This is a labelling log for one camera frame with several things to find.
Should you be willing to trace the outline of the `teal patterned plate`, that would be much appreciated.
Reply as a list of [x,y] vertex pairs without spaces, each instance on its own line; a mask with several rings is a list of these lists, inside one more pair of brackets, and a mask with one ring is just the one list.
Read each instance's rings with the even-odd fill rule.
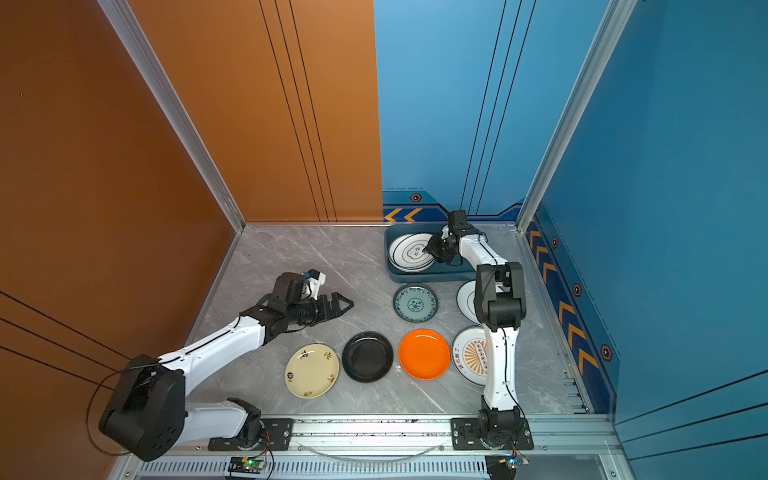
[[395,313],[409,323],[425,323],[439,309],[435,292],[426,285],[408,284],[400,287],[393,297]]

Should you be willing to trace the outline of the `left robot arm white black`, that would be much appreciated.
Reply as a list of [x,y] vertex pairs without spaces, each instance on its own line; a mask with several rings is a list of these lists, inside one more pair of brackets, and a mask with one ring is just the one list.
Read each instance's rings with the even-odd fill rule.
[[259,408],[239,398],[191,403],[204,380],[280,335],[342,317],[351,299],[321,293],[321,272],[285,272],[271,292],[214,333],[160,357],[139,355],[114,373],[117,383],[98,421],[99,432],[149,462],[173,447],[219,439],[251,449],[266,435]]

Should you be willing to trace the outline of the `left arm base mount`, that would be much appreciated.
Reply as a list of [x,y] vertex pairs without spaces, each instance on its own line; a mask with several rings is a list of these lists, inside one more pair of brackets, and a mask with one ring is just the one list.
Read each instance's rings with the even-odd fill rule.
[[245,433],[233,438],[209,440],[209,451],[256,451],[268,448],[272,452],[287,451],[293,434],[294,420],[291,418],[260,419],[245,426]]

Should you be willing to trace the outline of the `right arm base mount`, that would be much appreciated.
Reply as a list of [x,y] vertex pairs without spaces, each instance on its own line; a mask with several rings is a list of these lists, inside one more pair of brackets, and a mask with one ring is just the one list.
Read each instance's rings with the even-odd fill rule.
[[535,448],[532,431],[526,421],[515,429],[486,431],[478,418],[452,418],[451,444],[454,450],[532,451]]

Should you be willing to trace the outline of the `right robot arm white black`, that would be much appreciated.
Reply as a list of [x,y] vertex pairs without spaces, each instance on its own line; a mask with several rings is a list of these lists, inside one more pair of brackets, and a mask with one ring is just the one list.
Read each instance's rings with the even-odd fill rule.
[[483,328],[488,355],[478,437],[492,449],[533,449],[515,381],[517,339],[527,314],[522,265],[498,254],[463,210],[448,214],[447,225],[430,238],[426,252],[439,263],[459,255],[476,272],[475,316]]

